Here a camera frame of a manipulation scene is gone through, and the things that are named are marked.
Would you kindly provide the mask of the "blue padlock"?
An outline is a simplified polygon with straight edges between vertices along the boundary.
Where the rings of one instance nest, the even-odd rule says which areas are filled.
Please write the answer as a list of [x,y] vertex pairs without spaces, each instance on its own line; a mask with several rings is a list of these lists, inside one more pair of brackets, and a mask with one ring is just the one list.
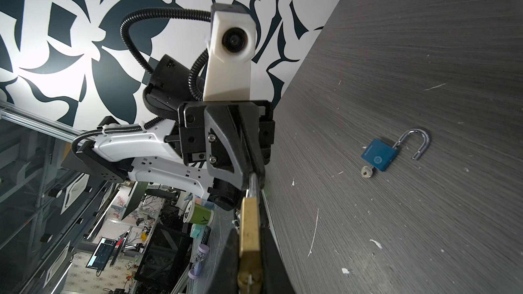
[[379,139],[374,139],[366,147],[365,151],[361,155],[361,158],[367,162],[367,165],[363,166],[360,170],[361,177],[371,178],[373,176],[374,169],[377,169],[381,172],[387,170],[387,168],[399,154],[399,147],[409,136],[413,134],[419,134],[422,136],[422,144],[412,156],[414,161],[419,160],[431,143],[431,137],[429,133],[423,129],[414,128],[407,130],[403,133],[402,136],[399,137],[393,146],[389,146]]

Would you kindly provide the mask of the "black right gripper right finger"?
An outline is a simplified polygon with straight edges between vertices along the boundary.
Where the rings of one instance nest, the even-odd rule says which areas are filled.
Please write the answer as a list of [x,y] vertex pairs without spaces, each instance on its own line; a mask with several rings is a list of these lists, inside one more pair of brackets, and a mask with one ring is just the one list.
[[267,227],[260,228],[261,262],[263,281],[261,293],[264,294],[295,294],[287,270],[281,259],[271,231]]

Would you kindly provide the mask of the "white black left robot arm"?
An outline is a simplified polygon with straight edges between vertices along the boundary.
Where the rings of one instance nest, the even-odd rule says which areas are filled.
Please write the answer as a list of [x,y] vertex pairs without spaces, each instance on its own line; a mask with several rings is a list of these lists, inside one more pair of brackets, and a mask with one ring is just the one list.
[[251,64],[245,54],[203,52],[187,68],[164,56],[143,92],[155,118],[121,125],[106,117],[74,138],[65,167],[109,182],[173,186],[224,210],[237,209],[243,193],[260,193],[275,136],[272,104],[225,92],[197,100],[209,60],[225,65],[222,80]]

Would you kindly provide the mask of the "brass padlock with key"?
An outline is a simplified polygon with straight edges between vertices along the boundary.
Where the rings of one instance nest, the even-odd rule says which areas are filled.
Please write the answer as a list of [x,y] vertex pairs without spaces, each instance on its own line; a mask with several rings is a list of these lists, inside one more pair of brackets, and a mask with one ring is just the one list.
[[261,293],[262,288],[259,194],[259,177],[252,174],[241,206],[240,262],[237,276],[240,293]]

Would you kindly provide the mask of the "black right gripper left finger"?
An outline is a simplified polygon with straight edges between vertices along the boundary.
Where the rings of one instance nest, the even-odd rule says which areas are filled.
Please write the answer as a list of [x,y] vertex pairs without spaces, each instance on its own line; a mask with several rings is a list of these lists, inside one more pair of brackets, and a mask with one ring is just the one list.
[[239,235],[237,230],[231,229],[226,244],[222,250],[219,263],[209,284],[206,293],[237,294],[239,268]]

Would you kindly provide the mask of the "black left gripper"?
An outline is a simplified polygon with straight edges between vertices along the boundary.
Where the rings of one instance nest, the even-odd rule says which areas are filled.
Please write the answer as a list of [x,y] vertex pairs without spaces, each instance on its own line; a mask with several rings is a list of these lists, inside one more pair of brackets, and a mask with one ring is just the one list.
[[240,191],[264,187],[274,140],[271,102],[185,102],[178,107],[177,152],[184,164],[206,161],[213,178]]

